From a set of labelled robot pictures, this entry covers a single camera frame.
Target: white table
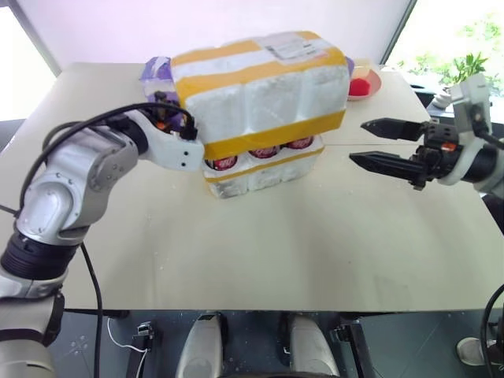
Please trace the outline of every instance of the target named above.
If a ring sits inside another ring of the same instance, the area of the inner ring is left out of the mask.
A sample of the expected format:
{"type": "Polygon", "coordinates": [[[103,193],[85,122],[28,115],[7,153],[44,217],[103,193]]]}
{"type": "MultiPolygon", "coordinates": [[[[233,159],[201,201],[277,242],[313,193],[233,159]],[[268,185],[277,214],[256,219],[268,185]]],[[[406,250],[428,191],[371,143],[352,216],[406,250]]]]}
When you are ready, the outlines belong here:
{"type": "MultiPolygon", "coordinates": [[[[22,179],[50,128],[142,101],[136,80],[141,69],[79,64],[63,72],[0,156],[0,203],[17,204],[22,179]]],[[[365,117],[408,118],[411,109],[412,120],[428,118],[391,75],[382,77],[392,98],[351,104],[341,140],[338,132],[326,135],[331,145],[314,171],[295,182],[219,200],[200,173],[141,161],[113,189],[106,215],[86,239],[105,308],[483,307],[504,277],[504,246],[472,186],[431,183],[419,193],[348,159],[350,152],[375,149],[356,145],[374,141],[358,134],[365,117]]],[[[397,143],[377,149],[403,156],[414,151],[397,143]]],[[[12,221],[0,213],[3,243],[12,221]]],[[[69,308],[96,306],[80,253],[64,293],[69,308]]]]}

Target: white cable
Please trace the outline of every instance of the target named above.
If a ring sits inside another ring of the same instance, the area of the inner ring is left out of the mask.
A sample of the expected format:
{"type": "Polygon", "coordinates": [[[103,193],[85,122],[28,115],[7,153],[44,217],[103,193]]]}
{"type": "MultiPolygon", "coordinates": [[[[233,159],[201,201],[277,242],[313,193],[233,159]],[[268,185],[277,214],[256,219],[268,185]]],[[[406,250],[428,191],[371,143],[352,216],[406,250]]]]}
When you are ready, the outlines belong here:
{"type": "Polygon", "coordinates": [[[110,318],[107,319],[107,329],[109,330],[109,336],[110,336],[110,339],[112,340],[112,342],[114,344],[116,344],[118,347],[121,347],[121,348],[129,348],[129,349],[132,349],[132,350],[136,350],[137,352],[140,352],[140,353],[143,353],[143,357],[145,357],[145,354],[147,353],[147,349],[139,349],[139,348],[136,348],[134,347],[133,345],[123,345],[123,344],[119,344],[112,336],[112,332],[110,331],[110,318]]]}
{"type": "Polygon", "coordinates": [[[143,352],[142,359],[140,360],[139,369],[136,371],[136,378],[139,378],[139,376],[140,376],[140,370],[142,370],[142,364],[143,364],[143,360],[145,359],[145,356],[147,356],[147,351],[143,352]]]}

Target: window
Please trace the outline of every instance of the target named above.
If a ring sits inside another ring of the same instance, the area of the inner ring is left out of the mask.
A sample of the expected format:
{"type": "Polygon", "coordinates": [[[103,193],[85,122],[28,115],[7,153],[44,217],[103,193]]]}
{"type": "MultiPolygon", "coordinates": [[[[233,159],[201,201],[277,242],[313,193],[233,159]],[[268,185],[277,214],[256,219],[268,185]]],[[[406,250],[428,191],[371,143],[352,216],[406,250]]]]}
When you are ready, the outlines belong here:
{"type": "Polygon", "coordinates": [[[410,82],[434,90],[456,83],[461,71],[478,63],[491,95],[504,98],[502,0],[418,0],[387,61],[410,82]]]}
{"type": "Polygon", "coordinates": [[[26,118],[55,77],[8,6],[0,7],[0,121],[26,118]]]}

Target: red can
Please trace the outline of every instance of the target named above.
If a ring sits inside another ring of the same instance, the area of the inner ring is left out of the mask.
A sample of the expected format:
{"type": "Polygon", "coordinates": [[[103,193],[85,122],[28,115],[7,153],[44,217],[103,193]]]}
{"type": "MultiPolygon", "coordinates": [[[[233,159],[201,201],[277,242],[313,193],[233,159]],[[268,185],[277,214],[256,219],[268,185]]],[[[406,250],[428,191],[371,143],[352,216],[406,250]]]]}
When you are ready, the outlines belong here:
{"type": "Polygon", "coordinates": [[[233,168],[238,161],[237,156],[225,157],[219,160],[205,160],[205,163],[216,171],[225,171],[227,169],[233,168]]]}
{"type": "Polygon", "coordinates": [[[259,159],[272,158],[280,152],[280,146],[273,146],[269,148],[261,148],[260,150],[251,150],[249,153],[259,159]]]}
{"type": "Polygon", "coordinates": [[[309,136],[308,138],[293,140],[286,144],[288,148],[292,148],[293,150],[302,150],[303,148],[307,148],[311,146],[313,143],[313,137],[309,136]]]}

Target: styrofoam package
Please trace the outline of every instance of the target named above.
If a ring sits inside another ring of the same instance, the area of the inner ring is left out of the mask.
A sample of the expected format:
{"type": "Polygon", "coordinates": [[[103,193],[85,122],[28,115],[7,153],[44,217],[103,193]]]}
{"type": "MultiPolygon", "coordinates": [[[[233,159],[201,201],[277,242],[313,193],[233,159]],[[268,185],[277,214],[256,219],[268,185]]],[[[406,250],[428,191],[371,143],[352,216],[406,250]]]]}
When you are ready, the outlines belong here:
{"type": "Polygon", "coordinates": [[[310,31],[181,54],[171,70],[210,160],[338,128],[350,86],[343,53],[310,31]]]}
{"type": "Polygon", "coordinates": [[[255,157],[249,152],[240,154],[236,163],[223,171],[204,164],[203,175],[210,191],[218,198],[243,195],[304,176],[312,169],[323,149],[322,138],[315,135],[312,143],[301,150],[284,146],[278,154],[269,158],[255,157]]]}

